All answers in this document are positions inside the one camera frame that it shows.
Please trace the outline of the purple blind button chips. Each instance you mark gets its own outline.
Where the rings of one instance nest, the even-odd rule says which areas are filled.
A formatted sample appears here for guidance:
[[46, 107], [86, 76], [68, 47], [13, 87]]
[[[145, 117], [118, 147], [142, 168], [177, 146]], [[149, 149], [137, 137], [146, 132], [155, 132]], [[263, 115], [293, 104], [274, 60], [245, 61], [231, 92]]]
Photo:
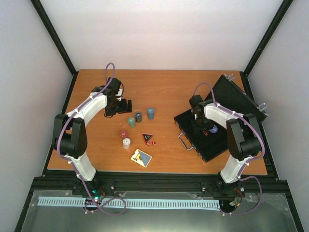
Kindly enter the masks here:
[[218, 131], [218, 127], [216, 125], [213, 125], [213, 128], [209, 130], [211, 133], [216, 133]]

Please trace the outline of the black poker set case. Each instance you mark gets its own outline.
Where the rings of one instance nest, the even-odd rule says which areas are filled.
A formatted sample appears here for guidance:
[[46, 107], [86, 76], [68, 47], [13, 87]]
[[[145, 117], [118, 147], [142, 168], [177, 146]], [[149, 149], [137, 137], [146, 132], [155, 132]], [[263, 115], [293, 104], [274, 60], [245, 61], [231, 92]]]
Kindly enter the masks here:
[[[259, 106], [233, 81], [228, 80], [227, 76], [221, 75], [213, 87], [215, 100], [224, 107], [234, 110], [237, 113], [252, 113], [257, 123], [262, 123], [268, 114], [259, 109]], [[180, 130], [184, 133], [193, 149], [208, 162], [227, 150], [227, 133], [223, 126], [214, 123], [218, 127], [216, 133], [207, 130], [194, 133], [193, 131], [194, 114], [192, 110], [187, 110], [174, 117], [174, 121]]]

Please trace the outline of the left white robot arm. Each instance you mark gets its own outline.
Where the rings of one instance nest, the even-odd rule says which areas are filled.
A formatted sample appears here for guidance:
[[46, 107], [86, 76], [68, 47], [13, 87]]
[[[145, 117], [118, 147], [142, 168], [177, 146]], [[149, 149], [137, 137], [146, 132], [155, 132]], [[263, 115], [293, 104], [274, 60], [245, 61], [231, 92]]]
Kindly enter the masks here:
[[97, 171], [86, 153], [86, 126], [103, 109], [107, 118], [131, 113], [132, 101], [123, 99], [123, 93], [123, 83], [110, 77], [107, 85], [94, 88], [77, 108], [58, 114], [54, 119], [52, 147], [60, 158], [73, 166], [77, 177], [85, 181], [84, 190], [92, 195], [99, 192], [100, 182], [94, 178]]

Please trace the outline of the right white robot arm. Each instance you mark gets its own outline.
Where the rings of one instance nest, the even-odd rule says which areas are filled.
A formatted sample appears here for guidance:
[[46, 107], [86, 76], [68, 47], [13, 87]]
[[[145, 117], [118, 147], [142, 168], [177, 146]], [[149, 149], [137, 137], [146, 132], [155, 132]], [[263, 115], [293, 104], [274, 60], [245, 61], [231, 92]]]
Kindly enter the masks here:
[[217, 124], [226, 129], [230, 155], [225, 167], [219, 172], [216, 188], [220, 195], [227, 195], [241, 180], [250, 162], [265, 155], [265, 145], [256, 117], [229, 110], [215, 100], [205, 101], [200, 95], [192, 96], [189, 103], [199, 130], [211, 132]]

